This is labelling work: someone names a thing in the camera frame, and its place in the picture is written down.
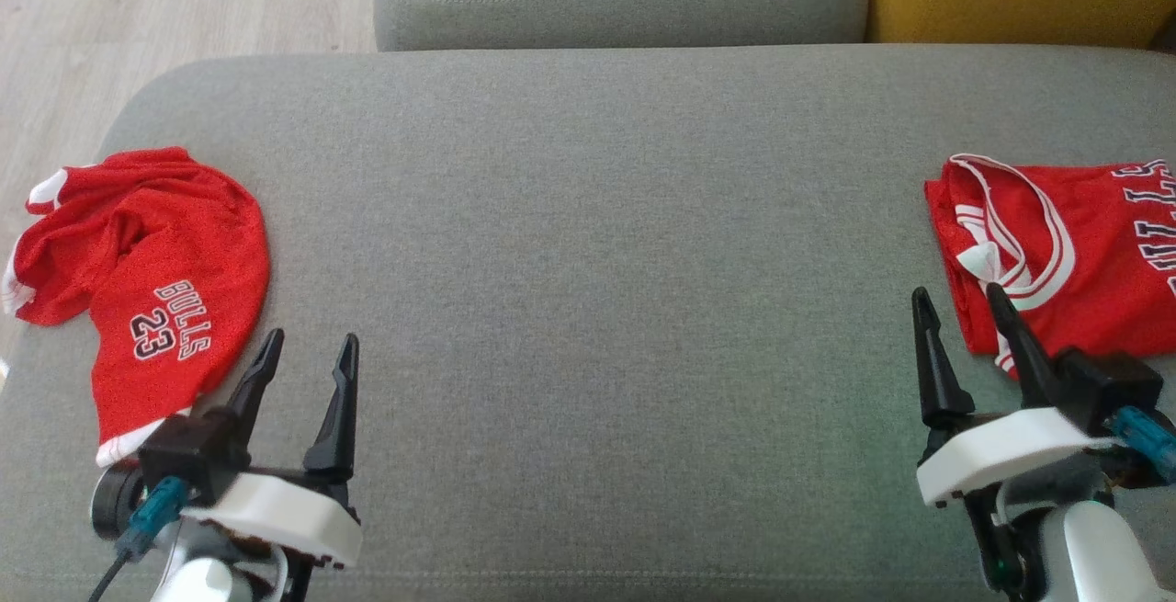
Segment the grey sofa chaise seat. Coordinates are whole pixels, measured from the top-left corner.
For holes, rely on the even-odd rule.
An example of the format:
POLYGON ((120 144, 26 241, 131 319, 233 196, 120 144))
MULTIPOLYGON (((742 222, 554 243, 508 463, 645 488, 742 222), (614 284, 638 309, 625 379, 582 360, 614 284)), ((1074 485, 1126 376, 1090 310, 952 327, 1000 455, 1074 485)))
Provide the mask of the grey sofa chaise seat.
POLYGON ((242 56, 100 158, 256 196, 283 327, 249 446, 298 467, 360 339, 358 567, 308 598, 1003 602, 924 506, 910 295, 978 409, 922 185, 953 153, 1176 161, 1176 56, 822 45, 242 56))

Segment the red Bulls 23 shorts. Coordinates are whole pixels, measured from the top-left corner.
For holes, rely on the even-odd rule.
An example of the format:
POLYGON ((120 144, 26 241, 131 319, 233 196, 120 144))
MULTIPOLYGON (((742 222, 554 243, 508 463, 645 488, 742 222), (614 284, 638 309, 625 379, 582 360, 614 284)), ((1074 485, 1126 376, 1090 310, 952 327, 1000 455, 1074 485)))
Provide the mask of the red Bulls 23 shorts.
POLYGON ((262 312, 270 257, 243 185, 183 147, 126 150, 36 183, 33 225, 0 276, 5 313, 38 326, 87 313, 96 464, 134 455, 218 390, 262 312))

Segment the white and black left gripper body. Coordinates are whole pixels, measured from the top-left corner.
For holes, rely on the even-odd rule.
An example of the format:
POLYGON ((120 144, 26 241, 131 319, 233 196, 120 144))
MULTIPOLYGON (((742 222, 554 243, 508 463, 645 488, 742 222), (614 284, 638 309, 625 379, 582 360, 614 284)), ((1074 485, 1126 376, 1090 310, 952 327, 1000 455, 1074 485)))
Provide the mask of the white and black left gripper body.
POLYGON ((181 602, 303 602, 312 574, 356 567, 361 549, 345 503, 241 473, 215 506, 181 511, 181 602))

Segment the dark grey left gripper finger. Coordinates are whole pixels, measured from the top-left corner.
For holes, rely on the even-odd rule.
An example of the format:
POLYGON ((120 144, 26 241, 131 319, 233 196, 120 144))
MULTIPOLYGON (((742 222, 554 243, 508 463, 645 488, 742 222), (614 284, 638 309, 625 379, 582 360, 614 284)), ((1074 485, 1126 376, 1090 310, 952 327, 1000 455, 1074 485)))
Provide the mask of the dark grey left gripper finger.
POLYGON ((347 482, 356 468, 358 335, 348 333, 332 372, 335 390, 315 442, 303 456, 308 475, 347 482))
POLYGON ((230 400, 214 408, 214 416, 223 426, 226 443, 233 456, 248 456, 260 404, 268 384, 276 376, 283 342, 282 327, 272 329, 232 390, 230 400))

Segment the red and white Bulls jersey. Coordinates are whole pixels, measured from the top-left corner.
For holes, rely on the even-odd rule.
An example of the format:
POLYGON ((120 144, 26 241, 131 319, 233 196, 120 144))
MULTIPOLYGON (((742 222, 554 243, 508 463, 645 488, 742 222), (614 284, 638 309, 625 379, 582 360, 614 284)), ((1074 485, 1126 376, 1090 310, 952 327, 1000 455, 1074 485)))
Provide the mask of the red and white Bulls jersey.
POLYGON ((1013 166, 958 153, 923 190, 970 354, 1015 373, 988 285, 1051 356, 1176 352, 1176 172, 1163 159, 1013 166))

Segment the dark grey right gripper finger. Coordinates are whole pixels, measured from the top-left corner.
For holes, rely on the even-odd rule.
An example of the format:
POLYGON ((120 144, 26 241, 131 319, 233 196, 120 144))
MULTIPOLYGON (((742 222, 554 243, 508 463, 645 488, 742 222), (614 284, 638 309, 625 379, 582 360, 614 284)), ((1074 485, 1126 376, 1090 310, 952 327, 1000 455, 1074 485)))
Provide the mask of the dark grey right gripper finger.
POLYGON ((958 384, 940 336, 941 322, 924 287, 911 295, 917 384, 923 424, 933 430, 957 429, 976 410, 974 397, 958 384))
POLYGON ((984 290, 997 334, 1011 354, 1013 372, 1022 394, 1022 409, 1055 408, 1062 384, 1053 359, 1025 325, 1003 286, 991 282, 984 290))

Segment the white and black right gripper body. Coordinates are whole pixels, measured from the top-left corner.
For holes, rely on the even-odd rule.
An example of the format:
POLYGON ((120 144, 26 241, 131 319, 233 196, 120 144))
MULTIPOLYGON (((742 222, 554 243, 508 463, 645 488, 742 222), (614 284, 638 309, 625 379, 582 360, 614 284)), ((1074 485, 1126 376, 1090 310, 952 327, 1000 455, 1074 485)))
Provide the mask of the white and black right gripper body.
POLYGON ((1045 519, 1103 493, 1091 448, 1054 408, 965 416, 930 430, 916 481, 926 506, 965 508, 988 589, 1043 602, 1045 519))

